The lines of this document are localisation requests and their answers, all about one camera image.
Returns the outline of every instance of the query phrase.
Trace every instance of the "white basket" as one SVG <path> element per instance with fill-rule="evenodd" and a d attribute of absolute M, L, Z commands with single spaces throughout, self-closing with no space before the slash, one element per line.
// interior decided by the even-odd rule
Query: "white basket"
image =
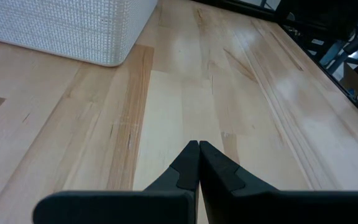
<path fill-rule="evenodd" d="M 116 66 L 158 0 L 0 0 L 0 41 Z"/>

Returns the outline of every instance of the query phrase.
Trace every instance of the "wooden table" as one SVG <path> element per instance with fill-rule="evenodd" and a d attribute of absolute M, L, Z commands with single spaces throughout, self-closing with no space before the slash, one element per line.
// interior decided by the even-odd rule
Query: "wooden table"
<path fill-rule="evenodd" d="M 142 190 L 192 139 L 279 189 L 358 190 L 358 110 L 276 24 L 161 0 L 116 68 L 0 43 L 0 223 Z"/>

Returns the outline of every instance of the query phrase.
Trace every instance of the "black metal frame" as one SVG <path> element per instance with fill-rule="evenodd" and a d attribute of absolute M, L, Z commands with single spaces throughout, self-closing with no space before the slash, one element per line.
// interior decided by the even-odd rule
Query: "black metal frame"
<path fill-rule="evenodd" d="M 289 21 L 283 19 L 287 13 L 287 9 L 285 6 L 279 6 L 277 11 L 273 11 L 271 9 L 261 8 L 260 6 L 249 4 L 246 2 L 242 2 L 239 0 L 192 0 L 196 2 L 200 2 L 203 4 L 208 4 L 215 7 L 220 7 L 222 9 L 227 9 L 229 11 L 238 12 L 241 14 L 245 14 L 248 16 L 256 17 L 259 19 L 263 19 L 266 21 L 276 22 L 279 26 L 297 43 L 294 36 L 289 33 L 289 31 L 284 28 L 284 26 L 290 26 L 297 29 L 300 32 L 312 32 L 313 34 L 320 35 L 323 33 L 327 33 L 327 28 L 322 27 L 319 25 L 312 25 L 307 24 L 305 25 L 299 21 Z M 299 47 L 309 56 L 310 59 L 326 74 L 326 76 L 347 96 L 347 98 L 354 104 L 354 106 L 358 109 L 358 101 L 349 94 L 341 84 L 326 70 L 326 68 L 322 67 L 318 61 L 314 58 L 315 56 L 312 55 L 308 50 L 306 50 L 303 46 L 298 44 Z"/>

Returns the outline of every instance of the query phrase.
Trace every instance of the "cardboard box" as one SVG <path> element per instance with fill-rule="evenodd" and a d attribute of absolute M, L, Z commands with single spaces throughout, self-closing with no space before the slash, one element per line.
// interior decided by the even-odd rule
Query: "cardboard box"
<path fill-rule="evenodd" d="M 339 83 L 350 94 L 358 96 L 358 74 L 347 63 L 343 63 L 343 78 Z"/>

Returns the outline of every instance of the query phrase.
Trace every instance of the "woven basket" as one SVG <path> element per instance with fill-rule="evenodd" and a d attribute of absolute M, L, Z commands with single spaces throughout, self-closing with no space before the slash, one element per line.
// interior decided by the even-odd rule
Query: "woven basket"
<path fill-rule="evenodd" d="M 116 66 L 158 0 L 0 0 L 0 41 Z"/>

